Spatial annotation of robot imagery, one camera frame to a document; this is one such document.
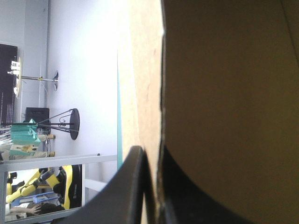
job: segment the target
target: metal frame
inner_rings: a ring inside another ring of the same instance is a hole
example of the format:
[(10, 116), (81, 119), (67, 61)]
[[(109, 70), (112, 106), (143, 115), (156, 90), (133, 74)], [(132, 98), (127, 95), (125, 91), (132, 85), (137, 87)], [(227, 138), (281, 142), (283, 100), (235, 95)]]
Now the metal frame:
[[(60, 167), (64, 165), (78, 165), (88, 163), (98, 163), (106, 161), (116, 161), (117, 155), (73, 155), (73, 156), (57, 156), (47, 158), (25, 159), (25, 160), (12, 160), (0, 161), (0, 224), (5, 223), (5, 204), (6, 204), (6, 184), (8, 171), (19, 171), (34, 168), (44, 167)], [(85, 199), (85, 185), (82, 186), (83, 197)], [(31, 224), (43, 221), (48, 221), (54, 218), (66, 217), (75, 212), (76, 209), (65, 211), (57, 211), (51, 214), (39, 215), (25, 219), (18, 219), (6, 222), (6, 224)]]

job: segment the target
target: person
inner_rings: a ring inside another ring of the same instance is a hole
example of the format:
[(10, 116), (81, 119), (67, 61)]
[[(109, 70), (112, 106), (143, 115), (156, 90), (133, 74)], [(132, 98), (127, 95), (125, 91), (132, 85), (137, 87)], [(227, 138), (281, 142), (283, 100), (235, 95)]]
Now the person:
[(54, 205), (50, 203), (23, 203), (12, 208), (10, 207), (10, 204), (6, 204), (5, 221), (7, 222), (19, 218), (37, 216), (62, 210), (64, 210), (64, 208), (61, 205)]

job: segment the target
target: black curved object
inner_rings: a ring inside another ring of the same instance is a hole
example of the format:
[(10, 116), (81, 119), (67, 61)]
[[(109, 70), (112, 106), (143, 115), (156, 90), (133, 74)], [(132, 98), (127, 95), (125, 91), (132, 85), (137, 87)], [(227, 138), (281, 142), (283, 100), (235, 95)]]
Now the black curved object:
[(162, 160), (164, 224), (252, 224), (213, 200), (182, 171), (165, 148)]
[(142, 148), (131, 147), (122, 167), (107, 186), (86, 206), (59, 223), (139, 224), (145, 162)]

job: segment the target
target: yellow and black machine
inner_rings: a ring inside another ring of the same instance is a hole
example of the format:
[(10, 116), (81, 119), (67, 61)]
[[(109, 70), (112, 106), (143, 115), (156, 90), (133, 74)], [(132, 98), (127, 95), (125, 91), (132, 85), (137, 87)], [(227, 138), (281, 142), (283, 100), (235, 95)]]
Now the yellow and black machine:
[(64, 209), (80, 207), (82, 204), (82, 165), (67, 165), (59, 168), (58, 175), (53, 168), (36, 169), (32, 177), (25, 183), (12, 185), (16, 173), (9, 173), (7, 179), (6, 203), (12, 203), (21, 196), (29, 196), (43, 183), (59, 195), (59, 202)]

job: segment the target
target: blue object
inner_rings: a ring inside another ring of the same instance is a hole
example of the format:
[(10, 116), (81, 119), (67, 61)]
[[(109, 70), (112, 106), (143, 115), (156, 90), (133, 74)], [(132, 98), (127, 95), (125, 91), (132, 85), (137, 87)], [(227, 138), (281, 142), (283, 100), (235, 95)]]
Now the blue object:
[(39, 196), (45, 196), (45, 195), (49, 195), (49, 194), (53, 194), (54, 192), (46, 192), (46, 193), (42, 193), (42, 194), (38, 194), (38, 195), (32, 195), (32, 196), (28, 196), (28, 197), (23, 197), (23, 198), (32, 198), (32, 201), (36, 204), (41, 203), (41, 202), (45, 202), (45, 201), (50, 201), (53, 199), (58, 199), (59, 197), (49, 197), (47, 199), (38, 199)]

